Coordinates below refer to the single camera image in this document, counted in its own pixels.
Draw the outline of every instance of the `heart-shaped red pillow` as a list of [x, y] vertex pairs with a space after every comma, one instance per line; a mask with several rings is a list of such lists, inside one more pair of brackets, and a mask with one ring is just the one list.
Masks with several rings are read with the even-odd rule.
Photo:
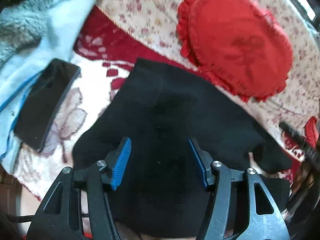
[[181, 53], [213, 84], [244, 101], [285, 88], [292, 49], [271, 13], [251, 0], [184, 0], [178, 14]]

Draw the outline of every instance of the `black smartphone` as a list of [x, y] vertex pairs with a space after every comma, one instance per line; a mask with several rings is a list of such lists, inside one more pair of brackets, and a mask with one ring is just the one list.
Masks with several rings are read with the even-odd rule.
[[20, 111], [14, 133], [24, 143], [41, 152], [55, 118], [80, 68], [54, 59], [33, 85]]

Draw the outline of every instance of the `metal screw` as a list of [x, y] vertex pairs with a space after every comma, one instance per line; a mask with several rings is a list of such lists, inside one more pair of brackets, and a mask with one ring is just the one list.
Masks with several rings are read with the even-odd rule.
[[70, 171], [71, 171], [71, 168], [70, 168], [70, 167], [65, 167], [65, 168], [63, 168], [63, 170], [62, 170], [62, 172], [63, 172], [64, 174], [68, 174]]
[[256, 173], [256, 171], [255, 171], [254, 168], [248, 168], [247, 171], [248, 171], [251, 175], [253, 175], [253, 174]]
[[222, 163], [219, 162], [219, 161], [214, 161], [214, 162], [213, 162], [213, 166], [215, 166], [215, 167], [221, 167], [221, 166], [222, 166]]
[[106, 165], [106, 162], [104, 160], [99, 160], [99, 161], [97, 161], [97, 165], [99, 167], [102, 167], [102, 166]]

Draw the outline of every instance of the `black cloth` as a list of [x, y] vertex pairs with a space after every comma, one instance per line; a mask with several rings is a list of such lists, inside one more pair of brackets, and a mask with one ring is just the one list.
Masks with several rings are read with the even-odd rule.
[[[109, 194], [113, 217], [156, 237], [196, 236], [204, 217], [209, 195], [198, 180], [188, 137], [232, 169], [248, 168], [248, 152], [255, 150], [263, 155], [258, 164], [267, 172], [291, 166], [271, 136], [213, 85], [185, 70], [143, 59], [77, 141], [74, 168], [104, 159], [123, 136], [131, 138], [132, 151], [122, 184]], [[276, 201], [288, 197], [284, 188], [273, 193]]]

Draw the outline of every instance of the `phone screen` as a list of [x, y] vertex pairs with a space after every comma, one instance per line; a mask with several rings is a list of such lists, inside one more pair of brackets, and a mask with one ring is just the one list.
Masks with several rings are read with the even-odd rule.
[[43, 150], [52, 121], [79, 73], [78, 66], [54, 59], [33, 85], [14, 132], [34, 150]]

